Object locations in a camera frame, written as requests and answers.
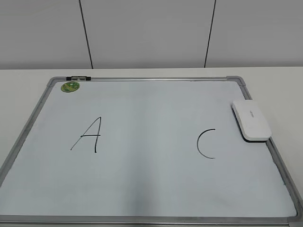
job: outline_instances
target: whiteboard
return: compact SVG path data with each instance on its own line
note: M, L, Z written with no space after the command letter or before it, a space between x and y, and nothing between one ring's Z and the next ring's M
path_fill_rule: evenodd
M0 187L1 215L288 217L265 143L243 140L232 81L57 82ZM100 136L82 137L101 117ZM99 121L87 134L97 134ZM197 150L198 136L204 133Z

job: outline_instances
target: white eraser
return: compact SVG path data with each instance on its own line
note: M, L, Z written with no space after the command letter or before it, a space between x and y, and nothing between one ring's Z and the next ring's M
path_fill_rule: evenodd
M255 101L233 101L232 108L245 139L266 141L271 137L269 124Z

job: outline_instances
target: green magnet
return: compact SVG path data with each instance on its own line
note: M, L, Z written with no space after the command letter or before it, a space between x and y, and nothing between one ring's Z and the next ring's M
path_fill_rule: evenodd
M67 82L61 86L61 91L63 92L74 92L80 88L80 84L78 82L72 81L72 82Z

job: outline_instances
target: gray wall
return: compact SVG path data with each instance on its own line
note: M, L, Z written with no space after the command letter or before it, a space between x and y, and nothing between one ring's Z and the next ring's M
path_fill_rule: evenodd
M79 0L0 0L0 69L303 66L302 0L81 6L83 14Z

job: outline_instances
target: white table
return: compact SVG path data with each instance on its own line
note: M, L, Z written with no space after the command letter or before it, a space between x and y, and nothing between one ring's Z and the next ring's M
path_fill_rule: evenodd
M0 163L2 164L51 77L243 77L273 132L273 139L303 195L303 67L0 70Z

